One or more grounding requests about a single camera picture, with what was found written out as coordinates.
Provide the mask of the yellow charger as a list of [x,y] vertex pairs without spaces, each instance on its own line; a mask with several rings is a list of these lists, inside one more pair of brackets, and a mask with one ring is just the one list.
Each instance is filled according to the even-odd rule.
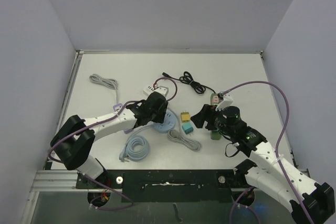
[[189,122],[191,120],[190,113],[187,112],[187,111],[182,111],[181,114],[180,114],[180,117],[181,117],[181,122],[182,123],[186,123],[186,122]]

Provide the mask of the teal charger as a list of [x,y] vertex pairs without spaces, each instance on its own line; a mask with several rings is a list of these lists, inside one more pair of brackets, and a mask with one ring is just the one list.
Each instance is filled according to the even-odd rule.
[[182,130],[184,131],[184,133],[186,135],[188,135],[188,134],[190,134],[190,133],[192,133],[194,131],[194,128],[193,128],[193,126],[191,125],[190,122],[187,122],[187,123],[184,123],[182,125]]

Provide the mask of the pink charger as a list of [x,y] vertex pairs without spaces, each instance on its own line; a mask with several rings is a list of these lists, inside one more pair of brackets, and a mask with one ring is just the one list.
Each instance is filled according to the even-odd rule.
[[213,98],[212,98],[212,102],[213,102],[214,104],[218,104],[218,103],[219,103],[219,98],[218,98],[218,96],[213,96]]

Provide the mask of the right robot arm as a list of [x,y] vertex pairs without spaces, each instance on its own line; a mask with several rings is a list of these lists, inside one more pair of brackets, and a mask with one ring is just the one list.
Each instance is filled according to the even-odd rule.
[[335,213],[334,190],[319,184],[296,169],[256,129],[240,117],[236,106],[217,110],[206,104],[191,117],[198,128],[217,130],[247,156],[235,167],[234,182],[241,187],[254,186],[278,201],[296,223],[325,223]]

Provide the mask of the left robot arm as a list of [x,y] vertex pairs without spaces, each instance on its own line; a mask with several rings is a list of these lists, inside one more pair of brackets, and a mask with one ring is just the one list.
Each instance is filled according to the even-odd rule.
[[104,166],[90,155],[94,142],[150,122],[162,123],[168,103],[164,95],[153,92],[145,100],[126,102],[117,112],[89,119],[73,115],[50,142],[49,152],[58,156],[50,159],[64,164],[67,170],[88,176],[88,182],[100,188],[105,185],[107,175]]

